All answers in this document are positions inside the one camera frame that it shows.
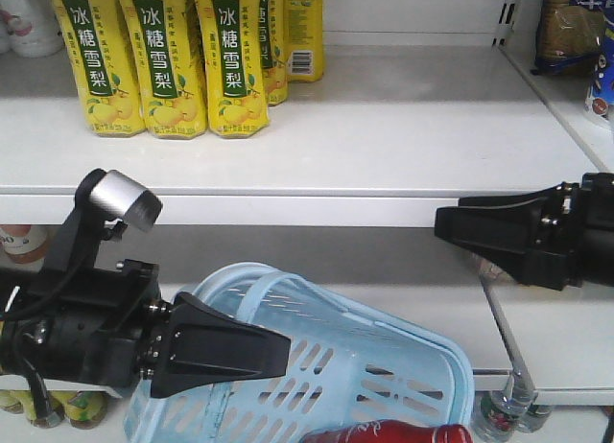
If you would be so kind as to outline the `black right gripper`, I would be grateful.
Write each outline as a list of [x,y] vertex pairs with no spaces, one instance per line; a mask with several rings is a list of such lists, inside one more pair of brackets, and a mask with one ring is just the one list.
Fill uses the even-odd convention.
[[[537,243],[546,228],[546,244]],[[435,235],[486,258],[517,283],[562,291],[613,285],[613,174],[586,173],[532,193],[460,198],[436,211]]]

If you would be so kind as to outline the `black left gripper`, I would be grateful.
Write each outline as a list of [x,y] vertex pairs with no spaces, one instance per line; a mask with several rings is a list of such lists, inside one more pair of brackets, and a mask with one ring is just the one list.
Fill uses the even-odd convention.
[[125,260],[116,270],[7,270],[1,274],[1,370],[43,379],[131,389],[148,339],[150,396],[168,398],[202,385],[286,374],[291,340],[238,321],[177,293],[163,309],[159,267]]

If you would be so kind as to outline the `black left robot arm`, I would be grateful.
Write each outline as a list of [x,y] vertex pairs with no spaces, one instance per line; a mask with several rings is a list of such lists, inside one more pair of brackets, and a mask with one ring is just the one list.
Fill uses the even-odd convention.
[[289,338],[225,315],[187,291],[165,301],[158,267],[80,266],[1,274],[1,370],[23,377],[35,415],[53,415],[46,381],[133,391],[155,399],[203,385],[280,377]]

